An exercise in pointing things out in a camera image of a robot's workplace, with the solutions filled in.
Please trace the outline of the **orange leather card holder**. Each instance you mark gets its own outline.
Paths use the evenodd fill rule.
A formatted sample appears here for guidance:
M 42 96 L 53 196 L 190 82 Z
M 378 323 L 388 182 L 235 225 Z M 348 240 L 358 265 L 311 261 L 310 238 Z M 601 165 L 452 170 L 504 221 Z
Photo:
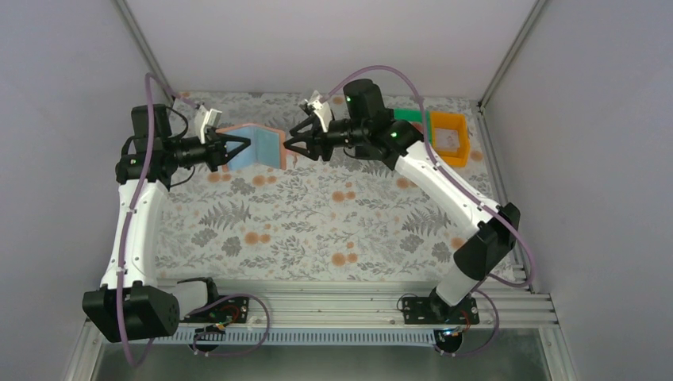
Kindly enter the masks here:
M 283 146 L 285 132 L 266 125 L 244 123 L 219 128 L 218 133 L 250 140 L 250 145 L 236 154 L 227 164 L 230 171 L 239 171 L 253 164 L 285 170 L 287 168 L 286 149 Z

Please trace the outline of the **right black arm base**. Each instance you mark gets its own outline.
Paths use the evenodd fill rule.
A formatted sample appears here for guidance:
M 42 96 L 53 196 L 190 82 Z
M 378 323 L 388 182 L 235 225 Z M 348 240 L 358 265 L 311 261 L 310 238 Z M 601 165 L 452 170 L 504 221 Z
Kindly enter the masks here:
M 470 293 L 455 306 L 444 302 L 435 289 L 426 296 L 405 293 L 396 308 L 406 325 L 437 325 L 433 337 L 440 354 L 457 355 L 465 333 L 480 323 L 479 309 Z

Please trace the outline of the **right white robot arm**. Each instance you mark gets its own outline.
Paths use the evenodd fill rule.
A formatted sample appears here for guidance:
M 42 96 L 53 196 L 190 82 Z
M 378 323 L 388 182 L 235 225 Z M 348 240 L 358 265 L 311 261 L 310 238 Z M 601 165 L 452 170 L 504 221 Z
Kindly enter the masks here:
M 357 79 L 344 87 L 348 117 L 335 119 L 317 91 L 299 103 L 307 118 L 290 130 L 285 148 L 312 160 L 329 161 L 336 148 L 353 148 L 385 164 L 422 189 L 468 234 L 449 260 L 448 274 L 431 292 L 439 307 L 456 307 L 513 250 L 521 213 L 481 195 L 450 168 L 411 122 L 385 106 L 378 85 Z

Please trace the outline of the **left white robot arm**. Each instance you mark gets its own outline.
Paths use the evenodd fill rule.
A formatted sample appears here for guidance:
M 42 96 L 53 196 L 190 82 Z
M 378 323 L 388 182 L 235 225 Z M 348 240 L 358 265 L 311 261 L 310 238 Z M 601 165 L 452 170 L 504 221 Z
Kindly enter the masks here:
M 115 167 L 119 217 L 113 250 L 100 285 L 83 295 L 82 308 L 112 343 L 173 335 L 192 312 L 215 302 L 219 294 L 210 277 L 180 281 L 175 291 L 158 286 L 156 246 L 171 179 L 180 169 L 203 164 L 211 171 L 250 146 L 247 137 L 219 133 L 219 111 L 198 110 L 201 131 L 194 137 L 171 131 L 170 106 L 136 106 L 133 135 Z

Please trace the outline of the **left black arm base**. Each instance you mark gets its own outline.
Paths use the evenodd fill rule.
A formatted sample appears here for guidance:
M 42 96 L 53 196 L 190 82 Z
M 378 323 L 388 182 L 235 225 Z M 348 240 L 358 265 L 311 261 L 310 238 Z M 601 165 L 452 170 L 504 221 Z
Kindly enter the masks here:
M 168 290 L 177 301 L 178 316 L 182 322 L 205 323 L 196 329 L 189 349 L 195 355 L 233 358 L 242 352 L 217 352 L 216 344 L 200 344 L 202 337 L 210 334 L 225 334 L 228 326 L 245 323 L 251 297 L 247 294 L 220 294 L 210 277 L 184 279 Z

